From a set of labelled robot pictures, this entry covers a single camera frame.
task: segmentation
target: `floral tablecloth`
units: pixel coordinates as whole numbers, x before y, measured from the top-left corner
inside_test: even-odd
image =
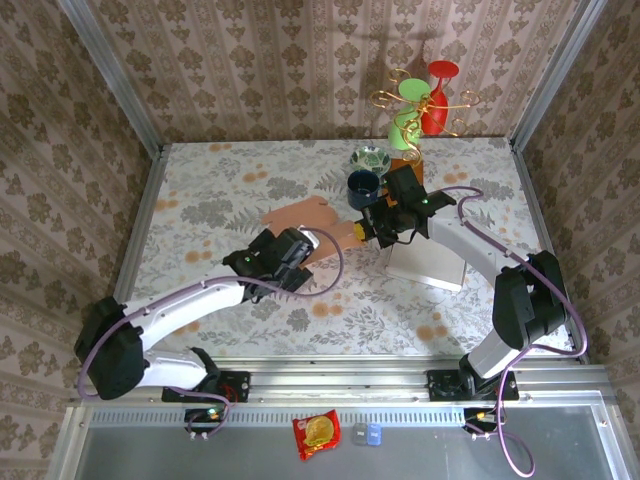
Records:
[[[346,199],[351,152],[373,141],[174,144],[137,275],[134,297],[158,294],[207,273],[228,253],[246,248],[262,216],[320,195],[341,220],[358,220]],[[504,139],[421,141],[427,191],[454,184],[484,190],[468,213],[505,240],[539,249],[518,173]],[[345,254],[338,287],[314,299],[265,298],[216,312],[165,342],[199,346],[214,356],[295,354],[459,355],[491,329],[493,289],[472,268],[451,293],[384,273],[389,249],[375,242]],[[314,263],[301,291],[327,286],[337,256]],[[545,339],[568,347],[564,328]]]

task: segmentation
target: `wall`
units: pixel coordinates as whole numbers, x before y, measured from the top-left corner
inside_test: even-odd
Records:
[[[610,0],[525,149],[572,299],[640,451],[640,3]]]
[[[563,0],[91,0],[165,143],[362,138],[389,116],[368,103],[390,68],[445,58],[468,134],[504,136],[558,44]]]
[[[55,2],[0,2],[0,478],[43,478],[149,168]]]

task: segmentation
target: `red snack package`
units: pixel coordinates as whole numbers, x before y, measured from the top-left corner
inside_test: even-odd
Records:
[[[320,450],[335,448],[340,443],[340,422],[335,410],[293,421],[298,453],[302,461]]]

